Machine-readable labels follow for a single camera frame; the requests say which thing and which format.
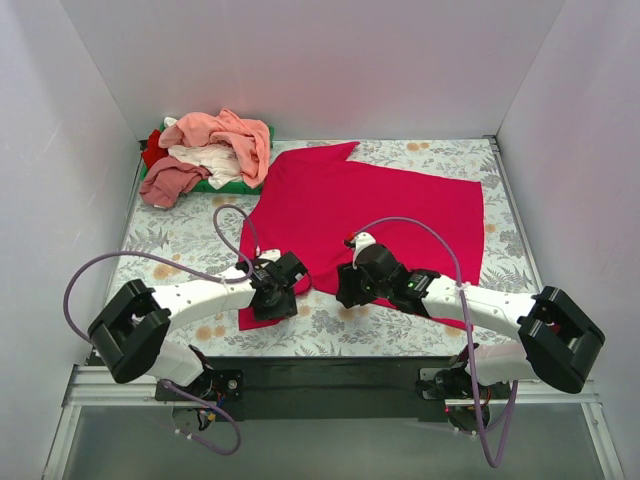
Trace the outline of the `magenta t shirt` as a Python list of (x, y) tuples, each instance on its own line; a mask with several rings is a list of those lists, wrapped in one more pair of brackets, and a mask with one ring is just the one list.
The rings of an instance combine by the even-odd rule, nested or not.
[(370, 225), (408, 268), (478, 284), (484, 254), (484, 199), (478, 182), (374, 166), (350, 158), (356, 143), (288, 150), (270, 166), (245, 221), (240, 250), (293, 252), (310, 271), (298, 284), (335, 294), (343, 241)]

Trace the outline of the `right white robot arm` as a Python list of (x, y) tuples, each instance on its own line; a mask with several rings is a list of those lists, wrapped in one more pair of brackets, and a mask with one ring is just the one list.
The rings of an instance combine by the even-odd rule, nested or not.
[(429, 319), (462, 321), (469, 314), (473, 325), (508, 337), (504, 344), (476, 347), (474, 358), (453, 371), (453, 387), (464, 397), (495, 383), (534, 379), (577, 394), (605, 343), (602, 330), (556, 287), (539, 294), (459, 287), (435, 271), (406, 268), (379, 243), (357, 248), (337, 272), (336, 298), (346, 308), (382, 299)]

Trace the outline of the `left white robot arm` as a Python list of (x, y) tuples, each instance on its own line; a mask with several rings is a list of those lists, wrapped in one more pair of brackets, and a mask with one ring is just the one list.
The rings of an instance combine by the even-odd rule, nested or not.
[(213, 377), (202, 356), (169, 340), (169, 333), (227, 311), (247, 309), (258, 321), (292, 317), (294, 287), (307, 275), (294, 253), (273, 250), (227, 268), (213, 281), (149, 287), (135, 279), (109, 301), (88, 337), (116, 383), (150, 375), (200, 400), (211, 392)]

